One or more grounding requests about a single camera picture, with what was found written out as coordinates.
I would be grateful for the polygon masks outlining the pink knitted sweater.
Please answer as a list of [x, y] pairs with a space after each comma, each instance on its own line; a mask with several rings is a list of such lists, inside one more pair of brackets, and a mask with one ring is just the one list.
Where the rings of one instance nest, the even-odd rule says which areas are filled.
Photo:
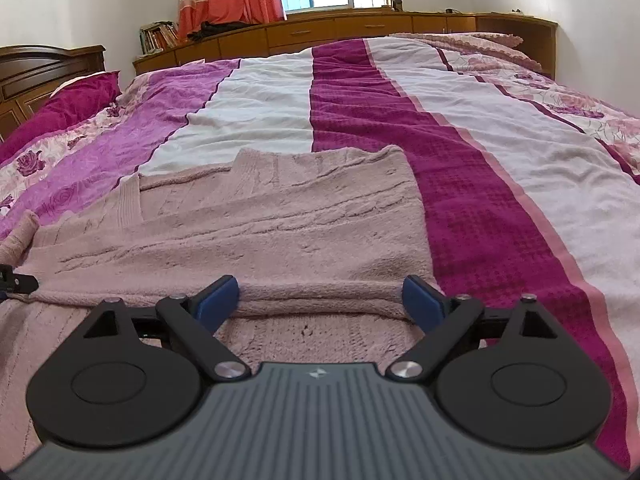
[[27, 211], [1, 260], [38, 289], [1, 306], [1, 463], [35, 448], [29, 379], [101, 300], [151, 307], [217, 278], [240, 286], [221, 341], [262, 361], [390, 364], [419, 338], [406, 276], [431, 281], [424, 209], [403, 151], [243, 150], [230, 164], [132, 177], [53, 224]]

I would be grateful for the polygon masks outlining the pink folded blanket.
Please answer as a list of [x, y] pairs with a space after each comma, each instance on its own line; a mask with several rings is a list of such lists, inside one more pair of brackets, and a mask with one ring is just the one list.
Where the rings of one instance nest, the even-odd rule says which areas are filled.
[[452, 32], [451, 34], [413, 34], [396, 32], [392, 37], [418, 40], [434, 48], [453, 50], [463, 54], [482, 54], [514, 63], [541, 73], [542, 66], [518, 50], [524, 40], [519, 36], [502, 32]]

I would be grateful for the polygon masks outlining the stack of books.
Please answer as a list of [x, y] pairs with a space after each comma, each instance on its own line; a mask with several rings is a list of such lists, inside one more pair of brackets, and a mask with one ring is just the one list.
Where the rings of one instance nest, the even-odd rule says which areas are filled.
[[139, 30], [142, 55], [151, 55], [178, 47], [180, 40], [176, 25], [171, 21], [154, 22]]

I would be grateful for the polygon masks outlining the magenta pillow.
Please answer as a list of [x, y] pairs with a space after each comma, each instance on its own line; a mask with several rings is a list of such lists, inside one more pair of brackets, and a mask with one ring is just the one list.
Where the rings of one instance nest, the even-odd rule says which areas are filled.
[[40, 110], [1, 143], [1, 161], [21, 151], [45, 133], [65, 131], [112, 105], [120, 95], [119, 71], [101, 72], [66, 82]]

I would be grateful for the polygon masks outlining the dark wooden headboard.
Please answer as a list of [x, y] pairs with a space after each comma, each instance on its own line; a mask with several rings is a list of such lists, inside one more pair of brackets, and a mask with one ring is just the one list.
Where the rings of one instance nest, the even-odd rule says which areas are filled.
[[0, 48], [1, 141], [43, 106], [60, 84], [104, 70], [103, 46]]

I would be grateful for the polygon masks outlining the dark clothes on cabinet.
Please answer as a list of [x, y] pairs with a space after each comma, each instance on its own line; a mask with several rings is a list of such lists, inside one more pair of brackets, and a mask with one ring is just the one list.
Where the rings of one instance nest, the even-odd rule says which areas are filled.
[[186, 39], [192, 42], [200, 42], [206, 38], [225, 34], [226, 32], [235, 32], [236, 30], [247, 28], [248, 24], [243, 22], [228, 23], [212, 23], [209, 21], [201, 22], [198, 29], [189, 32]]

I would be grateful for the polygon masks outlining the purple pink striped bedspread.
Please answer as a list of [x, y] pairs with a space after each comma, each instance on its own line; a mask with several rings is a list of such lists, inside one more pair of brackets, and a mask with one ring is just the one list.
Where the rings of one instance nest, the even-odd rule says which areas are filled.
[[598, 449], [637, 467], [639, 122], [514, 63], [389, 36], [139, 76], [1, 162], [1, 238], [27, 211], [53, 224], [243, 150], [388, 146], [418, 185], [426, 282], [494, 308], [534, 294], [611, 386]]

